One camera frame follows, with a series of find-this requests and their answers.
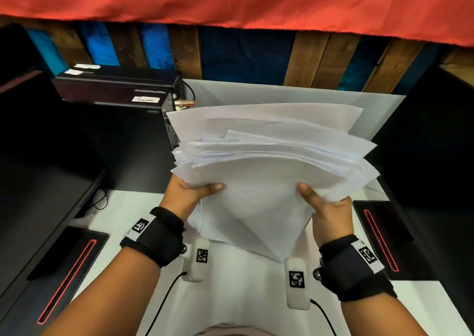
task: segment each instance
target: black wrist strap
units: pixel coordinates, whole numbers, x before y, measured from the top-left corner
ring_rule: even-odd
[[[386,292],[397,297],[383,265],[355,235],[324,244],[321,253],[321,283],[340,301],[354,301]]]
[[[134,224],[120,245],[137,250],[164,267],[180,255],[183,231],[181,219],[163,207],[155,207]]]

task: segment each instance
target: stack of paper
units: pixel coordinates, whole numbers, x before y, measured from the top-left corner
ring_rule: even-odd
[[[283,262],[313,212],[299,182],[333,202],[378,176],[363,159],[375,144],[347,133],[361,111],[295,103],[168,113],[181,141],[172,172],[190,185],[226,185],[201,201],[190,225],[202,237]]]

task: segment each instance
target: white table surface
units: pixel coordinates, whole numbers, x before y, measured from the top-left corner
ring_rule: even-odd
[[[353,200],[387,200],[375,181],[351,195]],[[123,235],[142,214],[157,206],[163,195],[111,191],[107,208],[95,211],[71,225],[110,234],[76,296],[89,285],[119,252]],[[355,234],[370,247],[362,225],[352,210]],[[310,272],[318,266],[319,252],[308,224],[294,250]],[[181,273],[179,257],[163,268],[157,288],[146,309],[137,335],[146,333],[173,279]],[[210,269],[205,281],[179,280],[155,322],[150,336],[192,336],[206,327],[234,322],[260,327],[277,336],[319,335],[332,332],[317,307],[310,311],[288,309],[283,264],[224,243],[211,243]],[[318,281],[308,281],[311,297],[328,315],[338,336],[350,335],[337,297]],[[438,281],[393,281],[399,300],[430,336],[470,336],[468,328]]]

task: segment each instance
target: white sensor device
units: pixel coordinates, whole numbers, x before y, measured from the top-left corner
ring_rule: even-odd
[[[308,291],[308,267],[300,257],[285,259],[286,304],[290,309],[309,310],[311,308]]]
[[[188,282],[201,282],[206,276],[209,265],[210,242],[208,239],[198,238],[190,245],[190,248],[188,247],[183,255],[182,271],[187,274],[182,279]]]

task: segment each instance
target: hand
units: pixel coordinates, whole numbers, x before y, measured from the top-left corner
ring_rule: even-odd
[[[313,214],[313,236],[318,247],[354,233],[350,197],[329,204],[304,182],[298,184],[298,191],[303,199],[316,210]]]
[[[223,188],[223,184],[208,184],[194,189],[173,174],[166,187],[160,206],[185,221],[191,215],[199,200],[213,195]]]

